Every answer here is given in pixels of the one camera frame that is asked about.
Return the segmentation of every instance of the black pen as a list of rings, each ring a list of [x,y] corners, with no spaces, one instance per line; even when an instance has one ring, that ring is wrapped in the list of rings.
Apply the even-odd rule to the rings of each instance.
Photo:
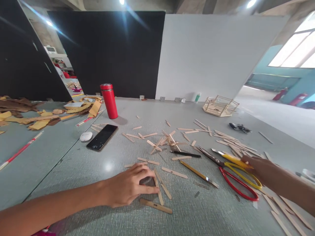
[[[188,152],[179,152],[179,151],[170,151],[170,152],[176,153],[176,154],[182,154],[182,155],[186,155],[186,156],[192,156],[192,157],[201,157],[201,155],[188,153]]]

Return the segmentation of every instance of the black phone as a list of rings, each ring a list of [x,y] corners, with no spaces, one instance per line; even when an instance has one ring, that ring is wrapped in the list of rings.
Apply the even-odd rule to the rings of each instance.
[[[100,151],[118,130],[117,126],[106,125],[95,137],[87,144],[87,148]]]

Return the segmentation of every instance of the window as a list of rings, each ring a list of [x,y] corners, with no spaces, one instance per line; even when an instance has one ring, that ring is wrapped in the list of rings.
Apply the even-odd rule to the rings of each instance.
[[[315,68],[315,11],[297,28],[269,66]]]

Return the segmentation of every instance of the fire extinguisher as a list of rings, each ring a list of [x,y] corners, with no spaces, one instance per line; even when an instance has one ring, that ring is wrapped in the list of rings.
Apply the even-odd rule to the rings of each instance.
[[[115,102],[114,90],[112,84],[101,84],[102,95],[104,98],[108,118],[116,119],[118,117],[117,107]]]
[[[288,88],[282,89],[272,100],[274,101],[280,100],[282,96],[286,95],[287,92],[288,92]]]
[[[289,105],[296,106],[298,103],[300,103],[302,100],[304,100],[307,97],[306,93],[299,94],[296,98],[294,98]]]

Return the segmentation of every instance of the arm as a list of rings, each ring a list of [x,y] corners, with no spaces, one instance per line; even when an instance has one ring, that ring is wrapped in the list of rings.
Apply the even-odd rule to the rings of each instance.
[[[254,170],[247,171],[255,175],[262,184],[315,217],[315,188],[312,185],[269,160],[244,156],[242,161],[249,162],[254,167]]]
[[[32,235],[78,211],[129,205],[140,194],[158,193],[158,187],[139,185],[155,174],[142,163],[110,179],[35,198],[0,211],[0,235]]]

